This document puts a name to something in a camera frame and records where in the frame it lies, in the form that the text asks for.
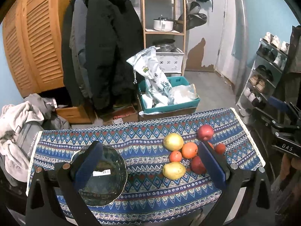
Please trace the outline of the person's right hand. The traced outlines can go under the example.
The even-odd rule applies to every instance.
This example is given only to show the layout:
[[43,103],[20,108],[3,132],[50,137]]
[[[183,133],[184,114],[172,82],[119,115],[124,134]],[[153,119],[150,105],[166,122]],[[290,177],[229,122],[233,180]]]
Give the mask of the person's right hand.
[[291,158],[286,153],[282,157],[281,170],[280,170],[280,188],[284,189],[289,181],[291,180],[291,175],[293,174],[293,169],[300,170],[300,158]]

